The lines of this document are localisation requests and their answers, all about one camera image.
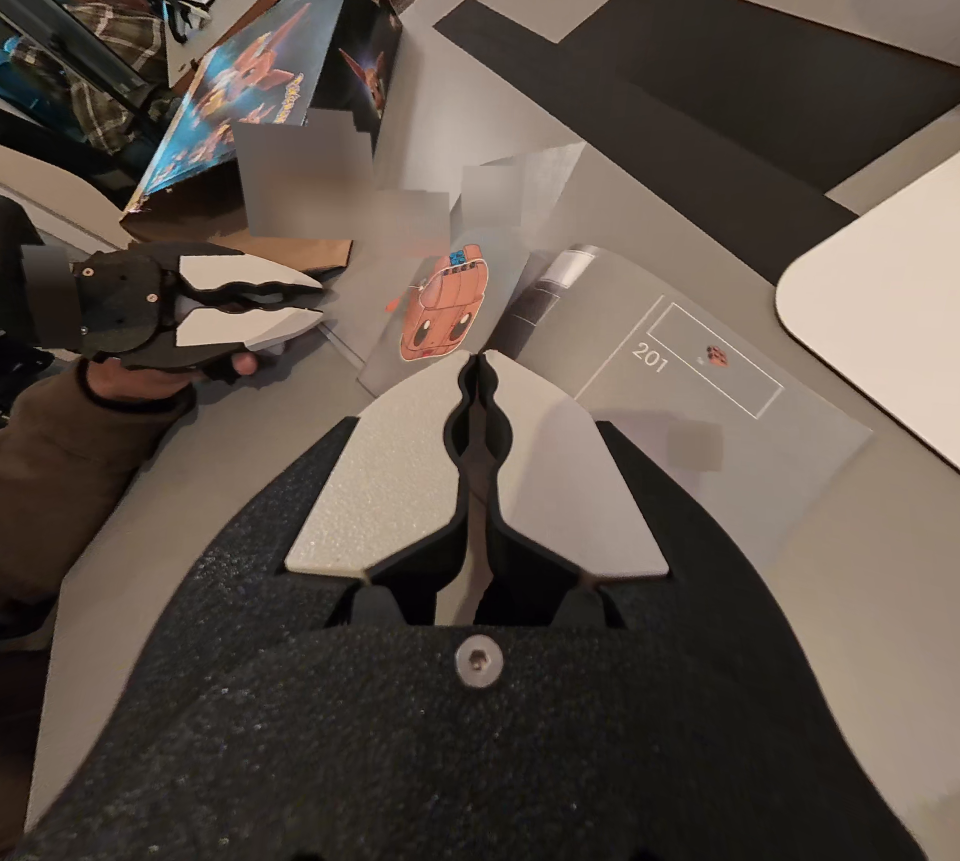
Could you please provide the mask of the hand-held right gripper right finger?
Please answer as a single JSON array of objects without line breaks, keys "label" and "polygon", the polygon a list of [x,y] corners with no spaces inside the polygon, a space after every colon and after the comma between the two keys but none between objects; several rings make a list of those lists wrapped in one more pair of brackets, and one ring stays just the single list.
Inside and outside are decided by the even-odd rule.
[{"label": "hand-held right gripper right finger", "polygon": [[489,420],[509,428],[496,471],[502,521],[522,540],[598,581],[664,577],[668,565],[590,413],[498,351]]}]

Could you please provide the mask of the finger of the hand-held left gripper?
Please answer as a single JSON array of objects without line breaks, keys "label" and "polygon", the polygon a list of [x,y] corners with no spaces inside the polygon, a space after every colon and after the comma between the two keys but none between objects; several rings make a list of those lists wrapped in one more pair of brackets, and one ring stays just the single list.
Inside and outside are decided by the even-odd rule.
[{"label": "finger of the hand-held left gripper", "polygon": [[318,327],[324,315],[322,310],[297,307],[227,312],[195,306],[177,315],[174,349],[238,345],[247,351],[270,350]]},{"label": "finger of the hand-held left gripper", "polygon": [[325,292],[308,274],[246,253],[181,255],[178,276],[187,294],[210,307],[312,308]]}]

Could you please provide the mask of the person's left forearm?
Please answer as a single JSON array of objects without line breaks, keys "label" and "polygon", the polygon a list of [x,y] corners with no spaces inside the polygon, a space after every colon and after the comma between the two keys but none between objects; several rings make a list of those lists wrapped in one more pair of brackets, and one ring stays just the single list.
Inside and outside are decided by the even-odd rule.
[{"label": "person's left forearm", "polygon": [[79,359],[18,395],[1,437],[2,626],[59,594],[163,438],[197,374]]}]

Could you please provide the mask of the white desk stand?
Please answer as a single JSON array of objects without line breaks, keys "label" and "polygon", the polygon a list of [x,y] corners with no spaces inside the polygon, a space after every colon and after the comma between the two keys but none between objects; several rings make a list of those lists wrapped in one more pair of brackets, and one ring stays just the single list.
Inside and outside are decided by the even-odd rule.
[{"label": "white desk stand", "polygon": [[959,155],[794,260],[786,332],[959,468]]}]

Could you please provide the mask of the printed cardboard lego box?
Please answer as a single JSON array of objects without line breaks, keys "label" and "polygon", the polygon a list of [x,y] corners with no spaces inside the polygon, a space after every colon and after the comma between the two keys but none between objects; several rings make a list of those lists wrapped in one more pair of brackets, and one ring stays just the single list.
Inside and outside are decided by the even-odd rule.
[{"label": "printed cardboard lego box", "polygon": [[308,152],[294,135],[335,111],[374,149],[402,30],[390,0],[281,0],[210,51],[122,216],[131,243],[209,244],[305,273],[347,267],[350,240],[254,234],[234,134],[267,128],[267,156],[283,167]]}]

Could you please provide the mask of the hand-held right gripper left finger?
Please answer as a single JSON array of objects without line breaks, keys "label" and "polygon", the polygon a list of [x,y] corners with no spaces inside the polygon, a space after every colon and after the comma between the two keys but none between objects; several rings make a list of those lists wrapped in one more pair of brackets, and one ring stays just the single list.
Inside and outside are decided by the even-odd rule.
[{"label": "hand-held right gripper left finger", "polygon": [[356,418],[284,560],[287,571],[373,581],[469,511],[453,426],[470,411],[475,356],[456,351],[390,387]]}]

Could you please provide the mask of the grey instruction booklet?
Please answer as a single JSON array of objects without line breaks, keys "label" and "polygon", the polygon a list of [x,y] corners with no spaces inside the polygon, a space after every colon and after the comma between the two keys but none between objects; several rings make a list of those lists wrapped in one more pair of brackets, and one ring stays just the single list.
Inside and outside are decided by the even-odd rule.
[{"label": "grey instruction booklet", "polygon": [[714,518],[757,568],[870,438],[850,419],[666,282],[585,238],[529,250],[533,224],[570,202],[586,144],[471,166],[522,178],[519,227],[451,214],[450,255],[480,252],[486,288],[456,328],[612,423]]}]

